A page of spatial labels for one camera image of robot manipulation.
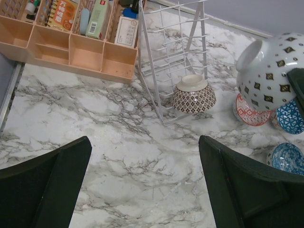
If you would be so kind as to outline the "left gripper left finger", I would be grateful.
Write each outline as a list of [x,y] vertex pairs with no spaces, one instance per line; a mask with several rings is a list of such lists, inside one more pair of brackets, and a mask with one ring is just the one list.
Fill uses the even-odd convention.
[[2,228],[67,228],[90,160],[87,136],[0,171]]

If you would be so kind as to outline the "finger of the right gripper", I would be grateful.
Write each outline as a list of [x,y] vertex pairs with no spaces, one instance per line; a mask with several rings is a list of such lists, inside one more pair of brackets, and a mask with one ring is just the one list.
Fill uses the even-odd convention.
[[287,73],[287,78],[293,88],[296,97],[295,103],[300,114],[304,113],[304,69],[294,68]]

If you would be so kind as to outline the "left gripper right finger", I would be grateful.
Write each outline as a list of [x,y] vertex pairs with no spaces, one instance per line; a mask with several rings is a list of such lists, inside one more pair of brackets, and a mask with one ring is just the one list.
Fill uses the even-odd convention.
[[202,135],[199,154],[218,228],[302,228],[304,178]]

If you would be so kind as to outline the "pink patterned bowl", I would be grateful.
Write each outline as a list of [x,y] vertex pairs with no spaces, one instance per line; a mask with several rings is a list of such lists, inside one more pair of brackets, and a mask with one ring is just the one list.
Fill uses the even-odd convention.
[[237,86],[256,111],[271,111],[296,97],[287,73],[304,66],[304,36],[285,32],[252,42],[237,63]]

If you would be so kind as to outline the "red patterned bowl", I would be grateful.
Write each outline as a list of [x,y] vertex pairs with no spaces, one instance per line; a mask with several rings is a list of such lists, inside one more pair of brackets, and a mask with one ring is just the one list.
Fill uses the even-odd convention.
[[272,111],[259,112],[251,108],[240,93],[237,94],[233,103],[233,112],[239,121],[250,126],[264,125],[270,119],[272,113]]

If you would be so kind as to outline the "brown patterned bowl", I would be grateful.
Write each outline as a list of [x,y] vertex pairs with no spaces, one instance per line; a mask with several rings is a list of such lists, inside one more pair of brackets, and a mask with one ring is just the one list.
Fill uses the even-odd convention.
[[181,78],[173,90],[172,107],[187,114],[203,113],[216,104],[213,88],[202,75]]

